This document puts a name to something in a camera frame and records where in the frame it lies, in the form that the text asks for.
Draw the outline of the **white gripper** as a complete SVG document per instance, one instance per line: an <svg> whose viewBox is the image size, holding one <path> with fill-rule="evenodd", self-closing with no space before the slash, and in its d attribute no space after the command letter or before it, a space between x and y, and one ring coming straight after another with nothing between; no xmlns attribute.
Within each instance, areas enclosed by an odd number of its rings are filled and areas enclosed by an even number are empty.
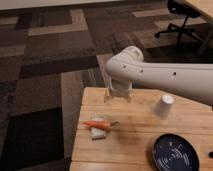
<svg viewBox="0 0 213 171"><path fill-rule="evenodd" d="M109 87L107 87L105 90L104 102L113 99L113 96L124 97L125 100L131 101L131 90L131 82L123 82L111 79L109 82Z"/></svg>

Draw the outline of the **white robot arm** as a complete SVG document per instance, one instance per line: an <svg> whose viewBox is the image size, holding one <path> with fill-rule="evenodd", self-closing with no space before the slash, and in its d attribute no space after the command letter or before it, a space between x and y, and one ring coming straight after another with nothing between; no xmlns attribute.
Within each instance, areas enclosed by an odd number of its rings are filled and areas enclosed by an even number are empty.
<svg viewBox="0 0 213 171"><path fill-rule="evenodd" d="M213 64L149 63L142 50L127 46L105 64L107 74L213 106Z"/></svg>

